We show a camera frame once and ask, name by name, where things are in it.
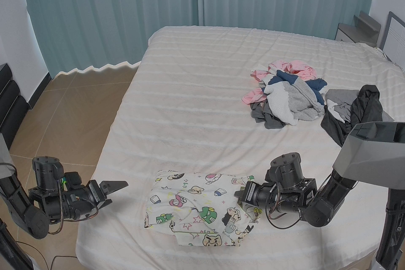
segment nightstand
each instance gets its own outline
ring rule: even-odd
[[[381,25],[364,11],[354,16],[354,26],[340,23],[337,27],[335,40],[347,43],[365,43],[371,47],[377,46]]]

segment floor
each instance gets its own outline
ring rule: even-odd
[[[18,178],[26,191],[36,186],[31,162],[35,156],[57,157],[65,171],[78,171],[84,184],[89,181],[135,73],[136,68],[129,66],[99,72],[73,72],[59,75],[48,84],[33,110],[25,116],[10,149]],[[0,218],[16,240],[41,251],[49,267],[55,255],[75,255],[77,223],[64,223],[59,234],[36,240],[14,224],[2,199]],[[37,251],[24,245],[22,248],[39,266],[47,268]],[[86,268],[77,259],[55,260],[53,270],[68,269]]]

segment bed sheet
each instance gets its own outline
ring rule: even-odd
[[[275,31],[164,27],[149,41],[124,95],[94,179],[126,180],[113,203],[79,225],[76,254],[89,269],[339,269],[375,249],[387,189],[359,183],[333,221],[278,230],[262,218],[240,247],[182,247],[144,229],[145,203],[159,170],[253,174],[264,180],[272,158],[296,151],[320,185],[340,147],[321,118],[267,130],[240,99],[257,86],[250,70],[276,59],[302,60],[329,89],[375,84],[385,111],[405,120],[405,76],[365,44]],[[296,215],[278,221],[289,225]]]

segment headboard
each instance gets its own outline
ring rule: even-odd
[[[390,61],[405,70],[405,23],[392,11],[388,14],[380,48]]]

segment star print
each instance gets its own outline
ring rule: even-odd
[[[192,227],[192,225],[191,225],[190,223],[188,223],[188,224],[183,224],[183,228],[187,228],[187,230],[188,230],[190,227]]]
[[[200,216],[193,217],[193,218],[194,218],[194,222],[193,222],[193,223],[200,223],[200,222],[204,221]]]

